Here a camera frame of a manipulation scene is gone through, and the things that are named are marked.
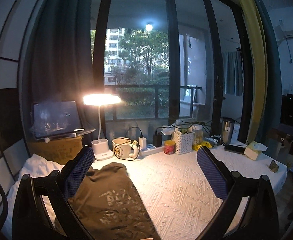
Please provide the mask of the dark brown t-shirt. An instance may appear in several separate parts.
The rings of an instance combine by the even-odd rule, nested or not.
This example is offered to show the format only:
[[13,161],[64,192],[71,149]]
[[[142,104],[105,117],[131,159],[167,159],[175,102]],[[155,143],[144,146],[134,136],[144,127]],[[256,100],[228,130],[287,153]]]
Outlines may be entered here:
[[160,238],[121,163],[90,167],[68,203],[94,239]]

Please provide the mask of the white folded garment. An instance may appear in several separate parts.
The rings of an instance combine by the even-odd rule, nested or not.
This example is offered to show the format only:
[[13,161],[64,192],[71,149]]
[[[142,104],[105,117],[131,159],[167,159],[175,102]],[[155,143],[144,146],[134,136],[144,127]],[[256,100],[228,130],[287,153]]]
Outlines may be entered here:
[[7,239],[12,239],[12,215],[18,187],[22,176],[28,173],[33,178],[43,177],[49,175],[50,172],[53,170],[61,170],[62,168],[63,165],[60,165],[53,161],[49,161],[36,154],[34,154],[31,158],[27,159],[27,161],[25,162],[25,164],[23,165],[18,174],[18,181],[16,181],[14,185],[11,187],[9,194],[6,198],[8,201],[9,210],[4,226],[2,227],[2,233]]

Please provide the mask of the small dark rock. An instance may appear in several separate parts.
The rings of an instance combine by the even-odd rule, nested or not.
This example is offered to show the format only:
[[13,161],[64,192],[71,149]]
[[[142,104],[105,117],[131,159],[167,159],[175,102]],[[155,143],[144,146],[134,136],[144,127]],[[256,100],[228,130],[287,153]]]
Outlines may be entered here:
[[268,168],[269,168],[272,172],[276,173],[276,172],[278,172],[278,170],[279,170],[279,165],[278,165],[274,160],[272,160],[272,161],[270,162],[270,165],[268,166]]

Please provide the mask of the tissue box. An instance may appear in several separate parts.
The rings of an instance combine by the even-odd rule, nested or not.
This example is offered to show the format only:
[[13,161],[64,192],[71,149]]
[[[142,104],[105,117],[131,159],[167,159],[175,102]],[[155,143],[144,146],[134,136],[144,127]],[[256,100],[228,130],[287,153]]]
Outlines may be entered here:
[[249,159],[256,160],[261,152],[267,150],[267,146],[262,143],[258,143],[256,141],[252,141],[244,151],[244,155],[249,157]]

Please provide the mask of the brown cardboard box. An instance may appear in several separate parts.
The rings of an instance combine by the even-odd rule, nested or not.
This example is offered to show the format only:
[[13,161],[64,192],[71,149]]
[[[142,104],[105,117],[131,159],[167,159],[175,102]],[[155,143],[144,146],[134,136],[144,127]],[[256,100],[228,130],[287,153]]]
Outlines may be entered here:
[[56,139],[48,143],[44,141],[29,142],[28,147],[31,154],[65,165],[67,161],[74,159],[82,149],[82,136]]

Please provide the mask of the yellow snack packet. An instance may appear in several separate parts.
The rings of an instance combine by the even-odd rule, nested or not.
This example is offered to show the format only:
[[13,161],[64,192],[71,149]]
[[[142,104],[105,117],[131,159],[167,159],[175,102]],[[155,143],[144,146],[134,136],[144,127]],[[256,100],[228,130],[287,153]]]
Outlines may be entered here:
[[212,148],[212,145],[208,141],[202,141],[199,144],[193,145],[193,150],[198,151],[202,147]]

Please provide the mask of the white desk lamp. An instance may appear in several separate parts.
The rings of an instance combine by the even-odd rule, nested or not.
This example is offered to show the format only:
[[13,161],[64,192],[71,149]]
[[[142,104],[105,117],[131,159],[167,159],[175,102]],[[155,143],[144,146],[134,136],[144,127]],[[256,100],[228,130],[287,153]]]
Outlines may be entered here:
[[120,103],[121,99],[118,95],[108,93],[93,93],[83,97],[83,103],[85,105],[97,106],[99,117],[99,131],[98,138],[91,142],[94,157],[97,161],[103,161],[113,157],[113,153],[109,148],[108,140],[101,137],[102,130],[102,118],[101,107],[107,105],[114,105]]

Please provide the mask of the steel thermos cup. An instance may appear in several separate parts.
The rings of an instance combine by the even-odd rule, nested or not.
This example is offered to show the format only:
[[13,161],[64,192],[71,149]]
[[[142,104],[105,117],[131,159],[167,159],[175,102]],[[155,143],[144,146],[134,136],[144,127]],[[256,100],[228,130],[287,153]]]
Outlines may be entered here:
[[222,118],[221,136],[222,141],[225,145],[230,144],[233,131],[234,131],[235,120],[228,117]]

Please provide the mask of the white perforated basket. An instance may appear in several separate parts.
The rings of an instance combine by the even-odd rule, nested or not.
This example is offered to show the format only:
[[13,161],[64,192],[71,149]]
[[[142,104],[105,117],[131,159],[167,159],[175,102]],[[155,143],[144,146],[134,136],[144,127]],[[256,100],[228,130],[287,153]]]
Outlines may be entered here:
[[172,140],[175,142],[175,153],[184,154],[192,151],[194,132],[187,134],[178,134],[176,132],[172,135]]

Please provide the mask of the clear glass jar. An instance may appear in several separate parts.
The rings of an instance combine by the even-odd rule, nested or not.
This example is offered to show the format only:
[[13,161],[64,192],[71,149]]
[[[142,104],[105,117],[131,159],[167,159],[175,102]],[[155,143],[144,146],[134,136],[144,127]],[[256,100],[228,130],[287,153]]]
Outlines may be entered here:
[[193,127],[194,134],[194,142],[193,145],[199,145],[203,140],[203,129],[202,125],[194,125]]

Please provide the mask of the white koala mug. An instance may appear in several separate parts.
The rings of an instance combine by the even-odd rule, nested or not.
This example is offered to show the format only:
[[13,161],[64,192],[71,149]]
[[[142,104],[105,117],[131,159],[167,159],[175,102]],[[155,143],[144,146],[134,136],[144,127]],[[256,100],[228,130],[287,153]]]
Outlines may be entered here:
[[139,154],[139,144],[130,138],[118,137],[112,140],[113,153],[117,158],[136,158]]

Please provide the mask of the red tin can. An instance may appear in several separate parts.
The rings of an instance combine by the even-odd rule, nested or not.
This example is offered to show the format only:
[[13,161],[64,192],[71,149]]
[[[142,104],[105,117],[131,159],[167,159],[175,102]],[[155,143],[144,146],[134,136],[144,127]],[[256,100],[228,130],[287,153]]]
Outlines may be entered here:
[[175,152],[175,142],[173,140],[166,140],[164,142],[164,153],[174,154]]

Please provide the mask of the white power strip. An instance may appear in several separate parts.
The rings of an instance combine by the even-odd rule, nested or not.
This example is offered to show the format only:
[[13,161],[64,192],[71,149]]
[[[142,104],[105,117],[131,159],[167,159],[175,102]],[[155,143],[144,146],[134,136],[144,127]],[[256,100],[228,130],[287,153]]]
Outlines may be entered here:
[[146,150],[141,151],[140,155],[144,157],[144,156],[156,154],[156,153],[163,152],[163,151],[164,151],[164,145],[162,145],[160,147],[155,147],[153,144],[148,144],[146,146]]

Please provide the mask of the black charger adapter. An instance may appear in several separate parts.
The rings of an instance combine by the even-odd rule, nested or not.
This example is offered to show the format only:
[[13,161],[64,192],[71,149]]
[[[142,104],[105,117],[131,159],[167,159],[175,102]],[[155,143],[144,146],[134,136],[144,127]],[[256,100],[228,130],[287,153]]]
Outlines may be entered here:
[[162,135],[159,133],[155,133],[153,135],[152,144],[155,147],[161,147],[162,146]]

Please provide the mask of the white charger adapter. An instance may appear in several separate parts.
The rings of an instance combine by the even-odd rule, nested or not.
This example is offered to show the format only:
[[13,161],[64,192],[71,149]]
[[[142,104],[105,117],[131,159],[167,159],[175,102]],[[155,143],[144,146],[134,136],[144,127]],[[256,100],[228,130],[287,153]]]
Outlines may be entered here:
[[145,151],[147,149],[147,140],[145,137],[143,137],[143,136],[139,137],[138,143],[139,143],[140,149],[142,151]]

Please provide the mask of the dark curtain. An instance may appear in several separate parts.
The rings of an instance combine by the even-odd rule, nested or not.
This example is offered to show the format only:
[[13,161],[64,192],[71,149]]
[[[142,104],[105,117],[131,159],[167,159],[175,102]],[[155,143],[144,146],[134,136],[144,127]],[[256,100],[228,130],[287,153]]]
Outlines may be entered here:
[[21,115],[27,139],[34,103],[75,101],[85,131],[93,115],[82,97],[93,89],[91,0],[43,0],[30,34],[22,75]]

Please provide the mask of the hanging teal towel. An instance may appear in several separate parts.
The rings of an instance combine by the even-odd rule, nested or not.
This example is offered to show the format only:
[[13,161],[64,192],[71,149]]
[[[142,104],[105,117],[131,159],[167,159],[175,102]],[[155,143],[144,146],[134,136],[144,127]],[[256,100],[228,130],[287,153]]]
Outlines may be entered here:
[[225,94],[242,96],[243,94],[243,70],[239,51],[231,51],[222,54]]

